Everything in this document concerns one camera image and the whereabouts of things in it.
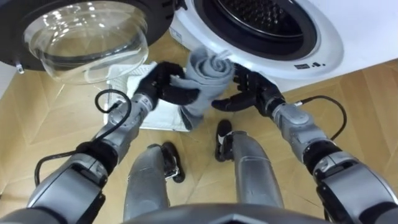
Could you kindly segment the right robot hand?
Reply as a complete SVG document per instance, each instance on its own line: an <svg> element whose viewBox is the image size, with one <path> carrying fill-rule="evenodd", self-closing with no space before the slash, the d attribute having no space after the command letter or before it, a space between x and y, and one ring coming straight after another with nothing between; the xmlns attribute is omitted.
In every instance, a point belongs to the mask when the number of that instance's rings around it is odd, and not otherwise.
<svg viewBox="0 0 398 224"><path fill-rule="evenodd" d="M214 109L224 112L237 112L254 106L260 115L271 117L277 106L285 103L279 88L258 72L235 63L234 78L239 93L222 100L214 100Z"/></svg>

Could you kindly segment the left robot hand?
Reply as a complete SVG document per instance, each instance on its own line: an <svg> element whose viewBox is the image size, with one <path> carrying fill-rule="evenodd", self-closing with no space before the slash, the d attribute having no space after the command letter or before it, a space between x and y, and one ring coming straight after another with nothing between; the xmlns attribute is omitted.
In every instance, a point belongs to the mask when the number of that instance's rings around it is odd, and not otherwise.
<svg viewBox="0 0 398 224"><path fill-rule="evenodd" d="M185 77L183 68L171 62L157 64L140 82L135 94L147 95L155 108L159 99L175 105L189 105L199 96L199 89L188 89L173 86L172 76Z"/></svg>

